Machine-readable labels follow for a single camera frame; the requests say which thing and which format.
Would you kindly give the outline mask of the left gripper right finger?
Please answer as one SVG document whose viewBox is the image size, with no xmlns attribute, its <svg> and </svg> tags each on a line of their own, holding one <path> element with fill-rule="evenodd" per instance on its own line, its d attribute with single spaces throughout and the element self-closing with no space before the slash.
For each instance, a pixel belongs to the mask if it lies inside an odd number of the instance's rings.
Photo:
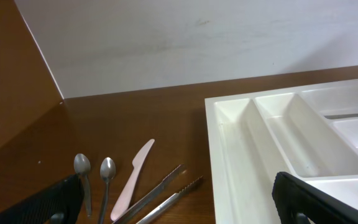
<svg viewBox="0 0 358 224">
<path fill-rule="evenodd" d="M 358 210 L 287 173 L 278 172 L 272 198 L 285 224 L 358 224 Z"/>
</svg>

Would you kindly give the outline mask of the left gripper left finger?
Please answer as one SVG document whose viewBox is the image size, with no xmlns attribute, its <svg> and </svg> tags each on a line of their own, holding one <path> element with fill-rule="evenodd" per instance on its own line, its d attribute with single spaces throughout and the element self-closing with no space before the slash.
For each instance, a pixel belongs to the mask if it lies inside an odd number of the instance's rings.
<svg viewBox="0 0 358 224">
<path fill-rule="evenodd" d="M 84 196 L 79 176 L 69 175 L 0 212 L 0 223 L 76 223 Z"/>
</svg>

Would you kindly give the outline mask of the small steel teaspoon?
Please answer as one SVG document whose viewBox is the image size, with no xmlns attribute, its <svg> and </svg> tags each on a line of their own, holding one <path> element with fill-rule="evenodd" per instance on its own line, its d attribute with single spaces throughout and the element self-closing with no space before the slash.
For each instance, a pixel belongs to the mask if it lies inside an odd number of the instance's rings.
<svg viewBox="0 0 358 224">
<path fill-rule="evenodd" d="M 85 200 L 85 209 L 88 217 L 92 215 L 92 204 L 91 204 L 91 188 L 88 174 L 91 170 L 91 164 L 89 159 L 84 154 L 77 154 L 74 158 L 74 170 L 76 174 L 82 176 L 84 179 L 84 200 Z"/>
<path fill-rule="evenodd" d="M 100 208 L 99 217 L 98 217 L 98 224 L 103 224 L 103 222 L 104 222 L 104 216 L 106 214 L 106 207 L 107 207 L 108 198 L 109 198 L 109 184 L 115 175 L 116 175 L 116 165 L 110 157 L 106 157 L 102 161 L 102 164 L 100 167 L 100 176 L 101 176 L 101 179 L 104 181 L 105 190 L 104 190 L 104 196 L 103 196 L 103 199 L 101 202 L 101 208 Z"/>
</svg>

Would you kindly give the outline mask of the pink plastic knife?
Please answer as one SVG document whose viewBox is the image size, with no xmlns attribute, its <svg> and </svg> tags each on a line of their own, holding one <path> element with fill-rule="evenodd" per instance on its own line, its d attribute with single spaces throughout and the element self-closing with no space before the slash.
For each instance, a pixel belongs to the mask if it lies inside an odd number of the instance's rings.
<svg viewBox="0 0 358 224">
<path fill-rule="evenodd" d="M 131 202 L 132 194 L 135 189 L 135 185 L 141 171 L 142 165 L 149 153 L 151 147 L 153 146 L 155 139 L 150 139 L 136 154 L 135 158 L 132 160 L 133 171 L 124 186 L 120 196 L 118 197 L 113 210 L 110 214 L 110 218 L 115 222 L 124 212 L 129 208 Z"/>
</svg>

